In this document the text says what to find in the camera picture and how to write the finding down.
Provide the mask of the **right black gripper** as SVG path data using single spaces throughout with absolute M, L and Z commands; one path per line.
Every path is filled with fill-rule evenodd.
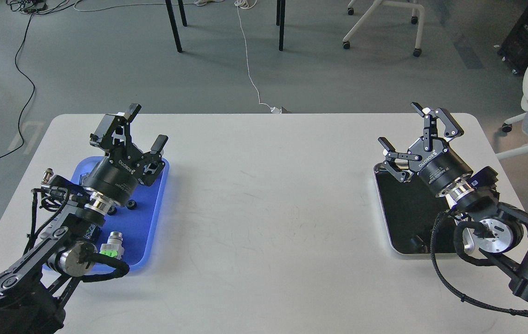
M 449 184 L 460 178 L 468 178 L 473 171 L 450 149 L 446 140 L 439 139 L 437 120 L 444 124 L 444 136 L 447 139 L 462 136 L 464 130 L 446 109 L 423 108 L 417 102 L 411 102 L 410 105 L 425 119 L 423 136 L 410 146 L 410 154 L 396 152 L 385 137 L 379 137 L 378 141 L 385 150 L 383 166 L 400 183 L 409 182 L 412 172 L 416 173 L 435 197 L 442 197 Z M 411 172 L 400 169 L 396 163 L 398 159 L 409 161 Z

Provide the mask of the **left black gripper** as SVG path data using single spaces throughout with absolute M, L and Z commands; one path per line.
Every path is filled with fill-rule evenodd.
M 90 145 L 100 148 L 105 156 L 82 181 L 89 192 L 100 193 L 118 206 L 124 206 L 137 186 L 152 186 L 166 169 L 162 158 L 168 136 L 158 135 L 151 150 L 140 154 L 130 135 L 130 124 L 141 110 L 133 103 L 126 112 L 105 114 L 97 129 L 90 134 Z

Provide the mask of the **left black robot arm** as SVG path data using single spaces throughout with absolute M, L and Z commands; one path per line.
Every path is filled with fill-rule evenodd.
M 32 226 L 23 255 L 0 273 L 0 334 L 53 334 L 63 328 L 65 305 L 80 283 L 124 277 L 129 265 L 98 252 L 86 239 L 91 226 L 102 226 L 115 206 L 130 206 L 139 185 L 151 186 L 164 167 L 168 140 L 158 135 L 149 152 L 132 142 L 130 125 L 141 106 L 106 114 L 90 145 L 104 157 L 81 184 L 46 171 L 40 188 L 43 207 L 52 216 Z

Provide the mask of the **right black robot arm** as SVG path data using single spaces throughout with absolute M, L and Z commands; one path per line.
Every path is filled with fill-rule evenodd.
M 452 218 L 452 243 L 459 258 L 474 266 L 500 269 L 510 277 L 512 294 L 528 302 L 528 212 L 500 201 L 494 169 L 484 167 L 474 173 L 450 147 L 449 142 L 464 131 L 448 110 L 424 108 L 417 102 L 411 106 L 424 120 L 423 133 L 404 153 L 379 137 L 385 157 L 381 166 L 400 183 L 419 177 L 434 197 L 452 199 L 453 206 L 436 216 L 430 232 L 429 254 L 438 278 L 461 302 L 528 317 L 528 309 L 500 308 L 464 294 L 438 268 L 437 234 L 444 220 Z

